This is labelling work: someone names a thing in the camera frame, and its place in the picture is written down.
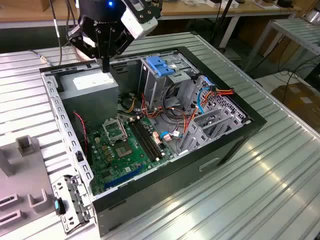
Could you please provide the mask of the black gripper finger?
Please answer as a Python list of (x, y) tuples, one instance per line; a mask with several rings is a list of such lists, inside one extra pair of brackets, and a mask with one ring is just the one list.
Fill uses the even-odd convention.
[(78, 49), (82, 54), (90, 59), (96, 59), (101, 71), (106, 72), (106, 53), (104, 46), (99, 46), (99, 42), (94, 42), (94, 46), (85, 41), (84, 32), (78, 24), (72, 30), (67, 32), (68, 41)]
[(104, 58), (104, 72), (110, 71), (110, 59), (121, 55), (133, 41), (133, 36), (123, 25), (113, 26), (108, 34), (107, 52)]

